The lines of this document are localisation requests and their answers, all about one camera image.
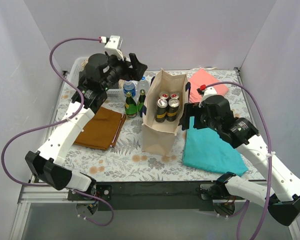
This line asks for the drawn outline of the Pocari Sweat bottle cloudy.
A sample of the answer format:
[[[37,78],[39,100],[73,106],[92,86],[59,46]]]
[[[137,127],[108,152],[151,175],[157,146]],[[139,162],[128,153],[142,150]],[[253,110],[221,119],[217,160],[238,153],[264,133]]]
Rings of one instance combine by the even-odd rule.
[[[144,90],[145,91],[145,94],[147,94],[147,92],[149,91],[149,88],[150,88],[150,84],[149,82],[146,80],[146,77],[143,76],[141,78],[141,80],[137,83],[136,85],[136,99],[138,100],[139,99],[139,96],[140,96],[140,91],[141,90]]]

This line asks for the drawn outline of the Pocari Sweat bottle blue label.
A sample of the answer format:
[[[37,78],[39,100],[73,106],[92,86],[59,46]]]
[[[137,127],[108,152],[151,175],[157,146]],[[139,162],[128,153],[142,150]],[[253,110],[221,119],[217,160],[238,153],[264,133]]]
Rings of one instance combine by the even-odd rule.
[[[131,93],[132,98],[136,96],[136,86],[131,80],[126,80],[123,84],[123,94],[125,97],[128,92]]]

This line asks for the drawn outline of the green Perrier bottle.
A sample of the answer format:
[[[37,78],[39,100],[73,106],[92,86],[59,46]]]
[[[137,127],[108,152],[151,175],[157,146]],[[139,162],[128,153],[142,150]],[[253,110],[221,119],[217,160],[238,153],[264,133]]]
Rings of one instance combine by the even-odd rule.
[[[146,91],[144,89],[141,89],[139,91],[139,97],[137,101],[137,110],[139,113],[142,111],[142,107],[144,105],[145,99],[146,99]]]
[[[137,103],[133,99],[132,93],[130,91],[126,93],[124,107],[125,107],[126,116],[128,118],[135,118],[137,116],[138,113]]]

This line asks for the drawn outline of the beige canvas tote bag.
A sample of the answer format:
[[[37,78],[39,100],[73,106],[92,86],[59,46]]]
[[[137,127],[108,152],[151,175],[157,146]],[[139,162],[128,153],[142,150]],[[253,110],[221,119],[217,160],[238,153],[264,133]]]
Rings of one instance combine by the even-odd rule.
[[[184,105],[189,102],[191,84],[186,74],[171,75],[163,69],[154,77],[142,107],[142,150],[150,154],[170,156],[178,131]],[[180,106],[175,121],[155,120],[161,92],[179,93]]]

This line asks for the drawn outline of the dark can dented lid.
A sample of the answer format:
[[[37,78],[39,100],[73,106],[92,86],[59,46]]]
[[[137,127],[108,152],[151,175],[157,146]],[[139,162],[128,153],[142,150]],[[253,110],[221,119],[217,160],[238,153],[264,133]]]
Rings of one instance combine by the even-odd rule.
[[[155,121],[158,123],[162,123],[166,119],[168,102],[166,99],[159,98],[156,104],[157,104],[157,109],[155,114]]]

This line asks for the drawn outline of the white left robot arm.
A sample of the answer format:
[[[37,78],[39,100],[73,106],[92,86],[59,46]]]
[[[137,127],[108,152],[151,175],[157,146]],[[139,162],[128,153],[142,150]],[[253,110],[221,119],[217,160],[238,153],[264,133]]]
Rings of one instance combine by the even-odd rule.
[[[65,158],[84,129],[107,99],[107,90],[119,80],[140,81],[147,70],[134,53],[119,60],[115,55],[96,53],[88,58],[78,75],[76,92],[63,117],[48,140],[25,161],[32,174],[56,190],[76,189],[85,200],[96,196],[95,180],[81,172],[63,167]]]

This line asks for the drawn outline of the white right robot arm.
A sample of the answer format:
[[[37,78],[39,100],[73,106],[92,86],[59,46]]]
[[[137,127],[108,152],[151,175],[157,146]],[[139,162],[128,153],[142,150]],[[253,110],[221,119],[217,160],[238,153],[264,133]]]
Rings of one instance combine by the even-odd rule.
[[[183,130],[209,128],[247,158],[264,178],[270,177],[269,199],[265,186],[249,182],[232,172],[219,177],[207,193],[222,199],[238,196],[266,207],[280,224],[289,226],[300,216],[300,179],[274,154],[269,153],[256,127],[246,118],[235,117],[227,99],[212,95],[202,102],[186,103],[179,121]]]

